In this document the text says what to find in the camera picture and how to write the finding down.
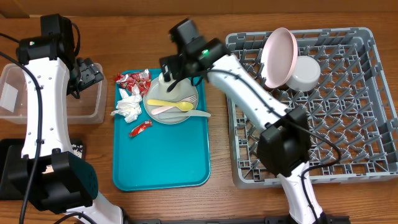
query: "wooden table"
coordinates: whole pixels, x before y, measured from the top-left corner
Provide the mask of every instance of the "wooden table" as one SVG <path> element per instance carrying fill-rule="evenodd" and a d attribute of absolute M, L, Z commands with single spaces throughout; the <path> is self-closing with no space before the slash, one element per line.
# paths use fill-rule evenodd
<path fill-rule="evenodd" d="M 69 125 L 71 137 L 87 145 L 86 160 L 99 179 L 99 189 L 115 205 L 125 208 L 132 218 L 162 220 L 209 218 L 262 218 L 288 214 L 282 189 L 239 190 L 231 178 L 228 143 L 228 110 L 225 95 L 206 84 L 209 120 L 211 177 L 201 187 L 124 193 L 112 181 L 114 85 L 111 79 L 123 70 L 157 68 L 160 57 L 174 54 L 167 32 L 185 16 L 155 17 L 73 17 L 81 32 L 81 56 L 91 57 L 104 68 L 108 79 L 108 98 L 103 124 Z M 274 30 L 278 27 L 319 29 L 368 27 L 373 31 L 389 82 L 398 105 L 398 14 L 262 14 L 192 16 L 208 39 L 224 40 L 232 32 Z M 38 19 L 0 19 L 0 32 L 21 39 L 40 35 Z M 15 56 L 16 44 L 0 41 L 0 50 Z M 8 63 L 0 58 L 0 67 Z M 23 138 L 24 125 L 0 121 L 0 139 Z M 368 184 L 322 184 L 314 186 L 324 211 L 349 215 L 352 223 L 398 223 L 398 179 Z M 0 202 L 0 223 L 17 223 L 21 202 Z M 29 205 L 26 223 L 52 223 L 60 218 L 38 212 Z"/>

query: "crumpled napkin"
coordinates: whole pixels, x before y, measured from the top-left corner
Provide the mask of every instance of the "crumpled napkin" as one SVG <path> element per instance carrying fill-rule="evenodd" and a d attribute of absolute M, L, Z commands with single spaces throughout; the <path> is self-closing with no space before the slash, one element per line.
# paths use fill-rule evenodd
<path fill-rule="evenodd" d="M 119 89 L 122 99 L 118 101 L 115 111 L 112 111 L 111 116 L 115 114 L 120 114 L 124 116 L 124 120 L 127 123 L 135 121 L 142 113 L 139 102 L 142 101 L 142 96 L 139 94 L 139 89 L 137 85 L 134 85 L 131 89 L 131 96 L 127 93 L 125 89 Z"/>

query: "red wrapper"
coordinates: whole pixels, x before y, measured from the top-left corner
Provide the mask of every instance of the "red wrapper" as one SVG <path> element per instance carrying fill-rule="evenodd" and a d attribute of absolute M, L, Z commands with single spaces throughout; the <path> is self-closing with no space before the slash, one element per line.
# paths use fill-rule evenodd
<path fill-rule="evenodd" d="M 125 88 L 130 93 L 132 92 L 132 87 L 137 85 L 141 96 L 145 96 L 148 93 L 151 80 L 152 77 L 148 69 L 145 69 L 142 72 L 127 73 L 125 75 L 121 75 L 119 73 L 114 79 L 121 88 Z"/>
<path fill-rule="evenodd" d="M 145 122 L 143 122 L 142 124 L 138 125 L 137 127 L 135 127 L 130 133 L 129 136 L 130 137 L 136 137 L 139 133 L 145 131 L 145 129 L 147 129 L 148 127 L 152 127 L 152 121 L 149 119 Z"/>

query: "dish rack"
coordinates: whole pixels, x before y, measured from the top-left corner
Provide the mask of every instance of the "dish rack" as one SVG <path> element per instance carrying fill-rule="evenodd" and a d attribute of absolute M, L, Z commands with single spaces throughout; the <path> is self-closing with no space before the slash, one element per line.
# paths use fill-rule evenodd
<path fill-rule="evenodd" d="M 339 164 L 310 172 L 311 181 L 370 182 L 398 177 L 398 118 L 372 32 L 367 28 L 293 30 L 299 55 L 313 57 L 321 75 L 312 91 L 267 89 L 261 77 L 262 48 L 272 32 L 233 33 L 226 46 L 244 68 L 289 109 L 307 110 L 310 130 L 335 143 Z M 281 186 L 255 156 L 259 133 L 228 98 L 234 184 L 242 189 Z M 311 137 L 310 165 L 336 159 L 331 147 Z"/>

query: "yellow spoon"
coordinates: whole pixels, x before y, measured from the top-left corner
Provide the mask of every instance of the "yellow spoon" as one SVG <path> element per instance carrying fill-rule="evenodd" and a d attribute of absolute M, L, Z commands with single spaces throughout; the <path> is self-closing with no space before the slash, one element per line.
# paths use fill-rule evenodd
<path fill-rule="evenodd" d="M 190 111 L 193 109 L 193 104 L 186 101 L 173 103 L 163 100 L 148 100 L 147 104 L 151 106 L 175 106 L 181 111 Z"/>

